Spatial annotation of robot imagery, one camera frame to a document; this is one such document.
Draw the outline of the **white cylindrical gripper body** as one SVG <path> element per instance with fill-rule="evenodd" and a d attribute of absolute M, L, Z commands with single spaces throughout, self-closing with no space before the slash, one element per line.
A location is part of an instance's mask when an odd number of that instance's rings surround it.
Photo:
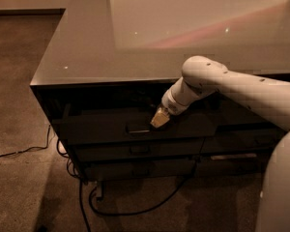
<path fill-rule="evenodd" d="M 180 115 L 197 100 L 197 95 L 181 77 L 162 96 L 161 104 L 171 115 Z"/>

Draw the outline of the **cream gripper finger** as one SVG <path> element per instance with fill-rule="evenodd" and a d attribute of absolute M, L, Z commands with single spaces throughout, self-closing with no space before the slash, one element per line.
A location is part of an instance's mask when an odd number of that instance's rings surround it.
<path fill-rule="evenodd" d="M 165 125 L 170 120 L 170 114 L 168 113 L 167 109 L 160 105 L 151 120 L 151 125 L 158 129 Z"/>

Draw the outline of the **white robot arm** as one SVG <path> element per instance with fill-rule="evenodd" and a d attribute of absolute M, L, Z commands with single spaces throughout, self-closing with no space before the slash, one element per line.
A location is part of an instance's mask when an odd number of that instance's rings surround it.
<path fill-rule="evenodd" d="M 255 232 L 290 232 L 290 82 L 231 72 L 203 56 L 182 66 L 182 77 L 163 95 L 151 125 L 160 128 L 195 101 L 220 92 L 286 131 L 270 156 Z"/>

